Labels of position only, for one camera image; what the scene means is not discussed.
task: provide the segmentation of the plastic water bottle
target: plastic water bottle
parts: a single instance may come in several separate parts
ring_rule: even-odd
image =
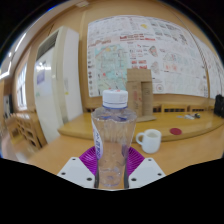
[[[116,188],[124,174],[137,115],[127,108],[128,92],[104,90],[103,107],[92,112],[99,182]]]

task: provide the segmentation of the paper sheet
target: paper sheet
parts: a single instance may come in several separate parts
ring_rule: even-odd
[[[208,96],[205,68],[190,33],[171,22],[114,16],[88,25],[89,96],[125,90],[127,69],[151,69],[154,94]]]

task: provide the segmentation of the red lid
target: red lid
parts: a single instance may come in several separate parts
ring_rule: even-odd
[[[182,131],[179,128],[171,128],[170,133],[173,135],[181,135]]]

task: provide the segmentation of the bottle label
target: bottle label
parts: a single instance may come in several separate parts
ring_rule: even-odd
[[[103,155],[103,143],[100,137],[100,134],[95,126],[95,124],[92,121],[93,126],[93,139],[95,144],[95,150],[96,150],[96,158],[99,160]]]

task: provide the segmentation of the window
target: window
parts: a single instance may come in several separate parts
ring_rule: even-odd
[[[24,65],[17,79],[17,101],[19,109],[27,109],[25,91],[26,66],[27,64]]]

